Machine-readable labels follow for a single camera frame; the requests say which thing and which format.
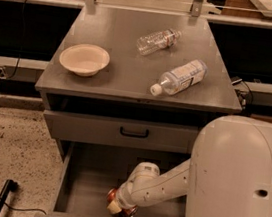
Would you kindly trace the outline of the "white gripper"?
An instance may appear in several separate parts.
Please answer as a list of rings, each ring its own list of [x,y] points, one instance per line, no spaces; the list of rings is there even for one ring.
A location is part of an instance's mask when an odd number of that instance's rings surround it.
[[[123,183],[116,191],[116,201],[112,200],[111,203],[108,204],[107,210],[110,214],[118,214],[122,211],[122,209],[133,209],[136,208],[136,203],[132,200],[131,191],[133,190],[133,184],[131,183]]]

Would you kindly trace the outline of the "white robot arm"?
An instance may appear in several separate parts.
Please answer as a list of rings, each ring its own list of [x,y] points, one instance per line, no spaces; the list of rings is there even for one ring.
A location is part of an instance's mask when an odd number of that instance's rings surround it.
[[[225,116],[198,134],[191,158],[164,174],[143,162],[110,190],[110,213],[186,196],[185,217],[272,217],[272,123]]]

